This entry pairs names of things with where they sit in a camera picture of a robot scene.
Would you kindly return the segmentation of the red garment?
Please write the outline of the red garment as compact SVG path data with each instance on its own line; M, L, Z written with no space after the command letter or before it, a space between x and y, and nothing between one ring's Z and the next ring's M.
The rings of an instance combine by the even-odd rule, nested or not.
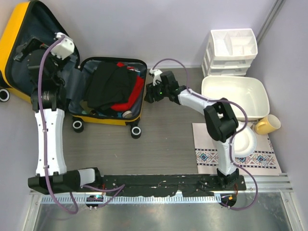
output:
M129 109L131 109L134 103L136 102L137 98L139 97L141 90L143 89L144 82L145 80L143 77L141 76L137 77L135 86L128 98L128 101L126 103L115 103L111 106L111 109L117 112L128 111Z

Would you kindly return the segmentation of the yellow Pikachu suitcase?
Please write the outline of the yellow Pikachu suitcase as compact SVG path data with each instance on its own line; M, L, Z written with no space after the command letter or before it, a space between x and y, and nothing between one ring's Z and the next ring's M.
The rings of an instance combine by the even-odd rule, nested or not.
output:
M73 40L39 0L17 4L0 39L1 91L30 102L35 113L69 113L77 133L86 122L128 125L139 138L146 72L138 59L81 61Z

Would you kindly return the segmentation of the black garment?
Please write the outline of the black garment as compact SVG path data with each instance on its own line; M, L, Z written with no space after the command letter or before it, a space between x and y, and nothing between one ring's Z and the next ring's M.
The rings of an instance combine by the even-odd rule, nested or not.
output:
M90 78L85 101L91 108L109 108L127 103L136 84L137 73L115 63L101 62Z

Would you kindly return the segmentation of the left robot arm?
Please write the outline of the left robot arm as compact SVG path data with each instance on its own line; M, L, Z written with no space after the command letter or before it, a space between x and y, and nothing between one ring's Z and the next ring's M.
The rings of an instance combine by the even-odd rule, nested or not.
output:
M68 171L63 153L63 122L66 109L62 70L70 60L75 45L70 37L58 32L54 43L44 44L36 37L19 46L15 60L28 58L27 68L33 90L30 96L38 126L38 165L29 188L48 195L78 192L86 185L92 192L102 188L98 168Z

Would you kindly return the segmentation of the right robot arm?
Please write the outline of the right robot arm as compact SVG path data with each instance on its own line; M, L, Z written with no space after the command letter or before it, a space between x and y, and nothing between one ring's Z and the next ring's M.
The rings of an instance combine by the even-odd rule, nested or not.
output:
M153 82L146 85L144 100L158 102L165 97L178 105L187 106L205 117L206 129L216 143L218 154L217 183L223 190L230 189L239 178L239 169L233 163L234 140L239 122L225 98L206 99L199 93L176 81L173 72L150 69Z

